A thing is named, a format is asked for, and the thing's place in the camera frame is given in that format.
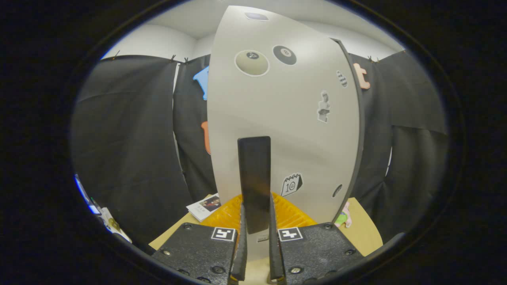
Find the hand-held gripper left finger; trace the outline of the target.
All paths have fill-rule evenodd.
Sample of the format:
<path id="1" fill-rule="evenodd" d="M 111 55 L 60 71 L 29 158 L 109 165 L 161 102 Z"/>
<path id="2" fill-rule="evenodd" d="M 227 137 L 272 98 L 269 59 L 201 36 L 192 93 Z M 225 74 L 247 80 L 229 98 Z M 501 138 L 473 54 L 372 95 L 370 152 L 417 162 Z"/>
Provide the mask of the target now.
<path id="1" fill-rule="evenodd" d="M 248 246 L 242 195 L 199 224 L 182 223 L 152 257 L 205 283 L 237 285 L 244 281 Z"/>

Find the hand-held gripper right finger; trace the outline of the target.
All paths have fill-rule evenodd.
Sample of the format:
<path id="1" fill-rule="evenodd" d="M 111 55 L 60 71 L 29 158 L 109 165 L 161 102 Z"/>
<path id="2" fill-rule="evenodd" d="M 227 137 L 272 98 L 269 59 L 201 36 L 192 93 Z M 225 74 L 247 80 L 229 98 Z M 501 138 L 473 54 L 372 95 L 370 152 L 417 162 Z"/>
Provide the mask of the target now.
<path id="1" fill-rule="evenodd" d="M 364 256 L 332 222 L 280 228 L 270 197 L 269 279 L 277 285 L 304 285 L 338 277 Z"/>

